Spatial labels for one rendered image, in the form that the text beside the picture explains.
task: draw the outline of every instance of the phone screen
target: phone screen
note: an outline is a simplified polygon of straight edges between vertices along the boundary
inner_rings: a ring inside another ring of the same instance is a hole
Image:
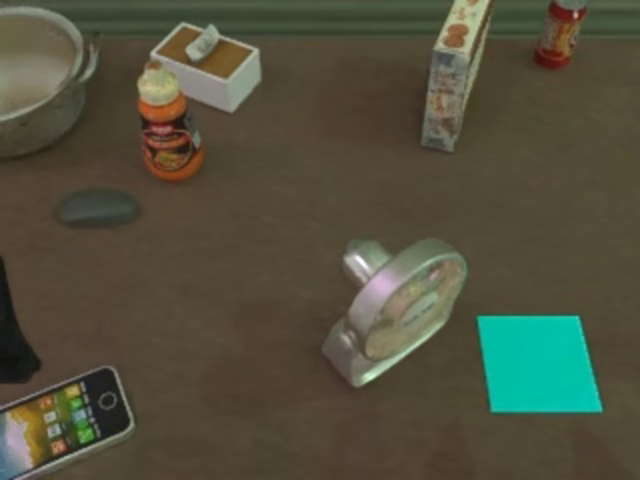
[[[37,470],[132,424],[115,372],[102,368],[0,411],[0,480]]]

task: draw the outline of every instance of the white phone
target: white phone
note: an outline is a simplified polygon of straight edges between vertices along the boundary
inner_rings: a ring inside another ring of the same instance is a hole
[[[0,480],[39,478],[134,429],[118,372],[91,370],[0,407]]]

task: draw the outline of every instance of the white box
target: white box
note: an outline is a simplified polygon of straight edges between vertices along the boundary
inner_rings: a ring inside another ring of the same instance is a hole
[[[262,80],[260,51],[221,35],[213,52],[192,65],[184,48],[203,30],[180,23],[151,51],[151,59],[162,62],[178,77],[187,97],[233,113]]]
[[[454,0],[431,57],[422,145],[453,152],[473,90],[493,0]]]

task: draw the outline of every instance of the brown table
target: brown table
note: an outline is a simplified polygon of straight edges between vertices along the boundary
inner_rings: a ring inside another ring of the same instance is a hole
[[[153,41],[105,41],[82,123],[0,165],[0,252],[44,361],[9,401],[101,364],[138,420],[56,478],[627,480],[640,475],[640,45],[585,40],[547,72],[490,41],[454,155],[419,146],[430,41],[249,39],[264,83],[195,105],[206,169],[145,171],[135,79]],[[125,189],[144,217],[72,231],[56,203]],[[362,390],[321,356],[355,291],[356,237],[439,236],[467,257],[454,318]],[[475,316],[580,314],[605,413],[488,412]]]

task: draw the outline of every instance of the pot rim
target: pot rim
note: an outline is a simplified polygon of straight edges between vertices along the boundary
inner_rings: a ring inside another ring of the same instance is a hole
[[[0,8],[0,17],[4,16],[24,16],[24,17],[35,17],[45,20],[49,23],[56,25],[61,28],[73,42],[73,45],[76,49],[76,58],[73,63],[73,67],[71,68],[70,73],[67,77],[58,85],[58,87],[53,90],[47,97],[44,99],[35,102],[31,105],[23,107],[14,112],[10,112],[5,115],[0,115],[0,122],[6,120],[13,120],[17,117],[21,117],[30,113],[42,105],[51,101],[52,98],[57,96],[62,90],[67,88],[67,86],[73,82],[73,80],[78,76],[80,72],[80,68],[82,67],[83,59],[84,59],[84,39],[80,30],[69,20],[67,17],[56,13],[54,11],[48,10],[46,8],[40,7],[5,7]]]

